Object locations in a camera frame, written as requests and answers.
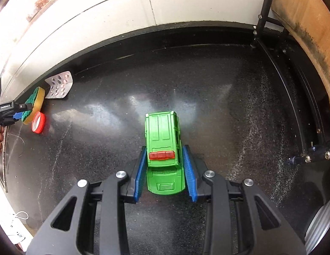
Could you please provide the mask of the green yellow sponge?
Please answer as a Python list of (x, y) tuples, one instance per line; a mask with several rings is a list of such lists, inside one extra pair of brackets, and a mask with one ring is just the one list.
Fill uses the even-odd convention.
[(25, 125), (31, 123), (35, 114), (41, 110), (44, 101), (44, 96), (45, 90), (38, 86), (26, 100), (27, 104), (32, 104), (32, 109), (28, 109), (27, 111), (22, 113), (21, 121)]

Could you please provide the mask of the red jar lid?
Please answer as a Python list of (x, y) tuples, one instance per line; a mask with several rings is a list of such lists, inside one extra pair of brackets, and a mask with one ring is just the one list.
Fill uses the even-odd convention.
[(40, 134), (46, 124), (46, 116), (41, 112), (37, 112), (32, 121), (32, 131), (36, 134)]

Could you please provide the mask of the silver pill blister pack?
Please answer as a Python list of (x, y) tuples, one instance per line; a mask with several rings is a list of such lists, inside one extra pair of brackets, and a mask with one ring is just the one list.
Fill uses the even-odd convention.
[(73, 85), (73, 78), (70, 71), (61, 72), (60, 74), (50, 76), (45, 80), (50, 86), (45, 98), (47, 99), (61, 99), (65, 98), (70, 92)]

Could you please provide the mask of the green toy car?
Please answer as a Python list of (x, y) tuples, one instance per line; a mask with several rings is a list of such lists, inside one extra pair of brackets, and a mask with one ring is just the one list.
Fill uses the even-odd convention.
[(148, 191), (175, 195), (186, 187), (179, 117), (174, 111), (145, 115)]

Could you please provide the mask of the ribbed silver metal can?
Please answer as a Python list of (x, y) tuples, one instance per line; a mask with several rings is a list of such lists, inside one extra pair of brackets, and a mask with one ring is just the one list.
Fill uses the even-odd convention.
[(317, 211), (306, 231), (304, 237), (306, 254), (310, 254), (316, 248), (322, 238), (326, 235), (329, 228), (330, 200)]

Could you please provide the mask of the black metal rack frame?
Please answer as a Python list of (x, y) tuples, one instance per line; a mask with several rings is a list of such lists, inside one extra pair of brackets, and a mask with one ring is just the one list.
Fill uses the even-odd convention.
[(290, 163), (330, 160), (330, 0), (264, 0), (253, 33), (291, 111)]

